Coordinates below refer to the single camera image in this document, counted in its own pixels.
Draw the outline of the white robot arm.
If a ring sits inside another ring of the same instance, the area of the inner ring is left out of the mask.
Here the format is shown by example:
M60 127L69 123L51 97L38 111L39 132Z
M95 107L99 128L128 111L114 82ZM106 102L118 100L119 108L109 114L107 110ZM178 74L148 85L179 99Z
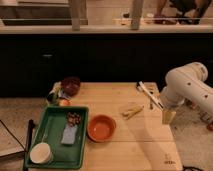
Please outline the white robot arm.
M200 62L171 69L165 76L166 86L160 93L163 108L173 109L190 100L204 112L202 120L212 124L213 88L205 83L207 77L208 70Z

